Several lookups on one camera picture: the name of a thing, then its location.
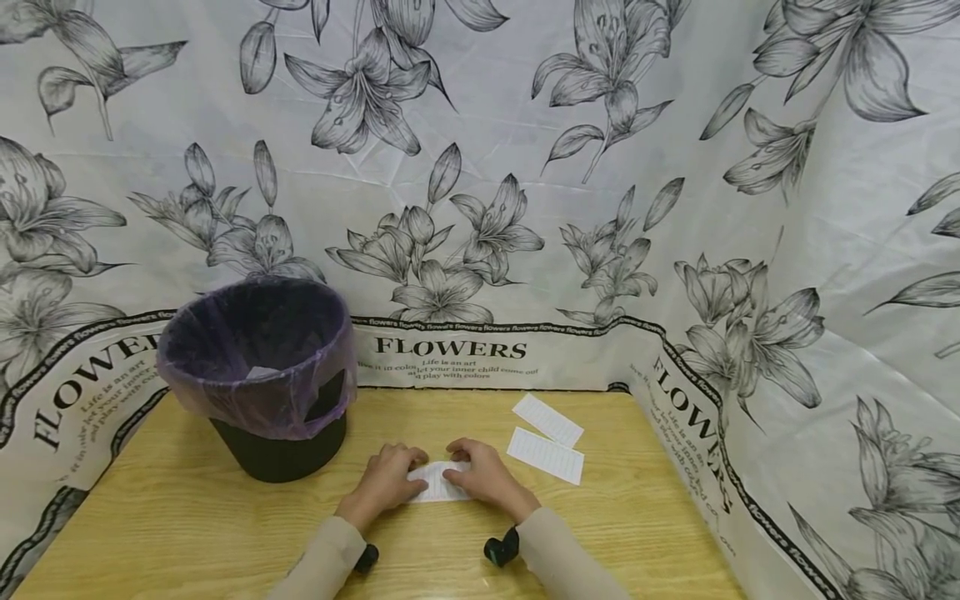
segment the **paper strip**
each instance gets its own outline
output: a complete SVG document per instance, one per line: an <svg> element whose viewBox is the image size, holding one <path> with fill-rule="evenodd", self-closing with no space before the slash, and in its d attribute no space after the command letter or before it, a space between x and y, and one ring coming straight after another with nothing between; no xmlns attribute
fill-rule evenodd
<svg viewBox="0 0 960 600"><path fill-rule="evenodd" d="M470 496L449 481L444 479L444 471L448 468L464 471L470 469L470 463L456 463L453 461L438 461L407 473L407 479L425 479L429 488L416 496L411 502L450 502L454 500L470 500Z"/></svg>
<svg viewBox="0 0 960 600"><path fill-rule="evenodd" d="M584 471L582 452L517 427L507 454L575 486L580 485L580 476Z"/></svg>
<svg viewBox="0 0 960 600"><path fill-rule="evenodd" d="M572 448L584 435L584 428L564 417L532 394L523 397L514 412L557 444Z"/></svg>

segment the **trash can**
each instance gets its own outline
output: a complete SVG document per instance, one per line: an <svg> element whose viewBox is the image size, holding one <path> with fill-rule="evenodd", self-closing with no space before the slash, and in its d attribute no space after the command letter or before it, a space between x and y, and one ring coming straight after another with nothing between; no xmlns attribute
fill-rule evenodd
<svg viewBox="0 0 960 600"><path fill-rule="evenodd" d="M247 474L271 483L329 462L356 398L347 305L306 279L247 279L190 302L160 336L157 370Z"/></svg>

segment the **sleeve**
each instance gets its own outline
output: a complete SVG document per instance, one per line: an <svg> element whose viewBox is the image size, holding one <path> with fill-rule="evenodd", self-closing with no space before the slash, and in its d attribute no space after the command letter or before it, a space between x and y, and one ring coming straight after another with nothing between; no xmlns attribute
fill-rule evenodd
<svg viewBox="0 0 960 600"><path fill-rule="evenodd" d="M328 518L267 600L333 600L366 549L353 525L338 516Z"/></svg>
<svg viewBox="0 0 960 600"><path fill-rule="evenodd" d="M538 508L517 526L516 532L520 556L546 588L550 600L632 600L550 509Z"/></svg>

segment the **table surface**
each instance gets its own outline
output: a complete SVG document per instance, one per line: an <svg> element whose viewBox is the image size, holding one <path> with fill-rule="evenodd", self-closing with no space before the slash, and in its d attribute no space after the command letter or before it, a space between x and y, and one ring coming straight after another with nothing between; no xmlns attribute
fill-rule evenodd
<svg viewBox="0 0 960 600"><path fill-rule="evenodd" d="M583 483L506 456L519 392L364 389L339 454L313 476L265 484L233 461L208 421L164 398L45 553L14 600L263 598L368 457L403 441L445 460L461 436L493 444L516 477L636 597L742 600L706 525L634 400L538 393L586 430ZM521 560L504 569L484 541L511 523L478 502L408 505L368 539L380 560L338 598L544 598Z"/></svg>

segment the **paper scrap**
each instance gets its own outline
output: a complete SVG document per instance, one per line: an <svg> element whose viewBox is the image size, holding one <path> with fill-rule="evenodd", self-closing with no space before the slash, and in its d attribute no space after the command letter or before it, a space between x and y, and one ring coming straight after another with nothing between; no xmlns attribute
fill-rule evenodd
<svg viewBox="0 0 960 600"><path fill-rule="evenodd" d="M407 479L425 479L429 488L414 497L411 502L450 502L454 500L470 500L470 496L463 488L458 488L444 479L444 471L453 468L459 471L470 470L470 463L454 461L438 461L407 473Z"/></svg>
<svg viewBox="0 0 960 600"><path fill-rule="evenodd" d="M250 369L249 373L247 373L247 378L259 379L260 377L269 377L271 375L276 375L279 372L280 371L277 371L276 369L271 369L270 367L255 366L252 369Z"/></svg>
<svg viewBox="0 0 960 600"><path fill-rule="evenodd" d="M517 427L510 439L507 454L575 486L580 485L580 477L584 471L583 452Z"/></svg>
<svg viewBox="0 0 960 600"><path fill-rule="evenodd" d="M533 394L523 397L514 412L557 444L572 448L584 435L584 428L564 417Z"/></svg>

